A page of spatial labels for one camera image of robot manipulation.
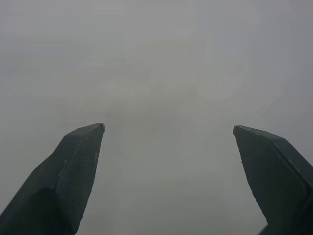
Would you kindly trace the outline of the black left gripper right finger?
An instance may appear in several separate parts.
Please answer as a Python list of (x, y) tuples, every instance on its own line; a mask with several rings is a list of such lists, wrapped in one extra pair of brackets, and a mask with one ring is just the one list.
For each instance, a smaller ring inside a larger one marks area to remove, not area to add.
[(242, 125), (233, 135), (267, 221), (257, 235), (313, 235), (313, 166), (283, 137)]

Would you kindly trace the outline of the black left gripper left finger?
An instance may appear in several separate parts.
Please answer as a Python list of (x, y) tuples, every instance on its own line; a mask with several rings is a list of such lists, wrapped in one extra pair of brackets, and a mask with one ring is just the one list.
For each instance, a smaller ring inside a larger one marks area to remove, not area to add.
[(0, 235), (76, 235), (95, 180), (103, 123), (66, 134), (0, 214)]

